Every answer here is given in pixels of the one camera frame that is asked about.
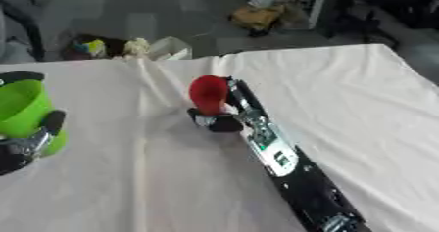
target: plastic bag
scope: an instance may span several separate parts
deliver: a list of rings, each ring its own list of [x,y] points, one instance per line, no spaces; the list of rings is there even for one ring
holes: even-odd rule
[[[146,54],[152,61],[192,59],[192,47],[175,37],[154,42]]]

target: yellow object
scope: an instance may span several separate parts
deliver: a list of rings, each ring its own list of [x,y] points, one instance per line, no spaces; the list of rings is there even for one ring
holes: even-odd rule
[[[107,55],[107,49],[105,47],[105,43],[100,40],[94,40],[92,42],[88,42],[88,43],[84,43],[82,44],[85,47],[87,47],[87,51],[88,53],[90,53],[90,55],[92,57],[105,57]]]

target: debris on floor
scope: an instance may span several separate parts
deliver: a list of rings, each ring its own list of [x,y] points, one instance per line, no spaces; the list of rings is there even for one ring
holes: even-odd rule
[[[288,0],[276,1],[271,7],[243,6],[234,11],[229,19],[248,29],[250,37],[268,35],[275,27],[281,30],[309,28],[309,17],[302,7]]]

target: chair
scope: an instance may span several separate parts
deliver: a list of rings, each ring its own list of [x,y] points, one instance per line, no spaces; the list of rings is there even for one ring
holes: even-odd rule
[[[369,5],[382,6],[389,5],[390,2],[397,1],[396,5],[405,8],[420,7],[425,0],[365,0]],[[326,36],[331,38],[338,33],[354,31],[362,35],[364,43],[370,43],[373,36],[387,39],[391,42],[393,49],[398,49],[400,42],[391,34],[385,32],[380,26],[380,20],[375,16],[375,10],[372,8],[362,19],[351,14],[354,6],[354,0],[339,0],[336,6],[337,14],[334,21],[329,25]]]
[[[9,17],[24,28],[30,47],[14,38],[6,39],[4,16]],[[29,55],[37,62],[44,61],[45,51],[38,25],[31,16],[9,2],[0,0],[0,63],[29,62]]]

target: green bowl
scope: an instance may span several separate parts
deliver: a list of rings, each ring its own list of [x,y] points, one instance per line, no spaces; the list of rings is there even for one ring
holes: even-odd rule
[[[37,80],[21,80],[0,87],[0,134],[10,138],[26,138],[39,127],[41,120],[54,108]],[[64,130],[55,137],[42,153],[50,156],[57,153],[67,141]]]

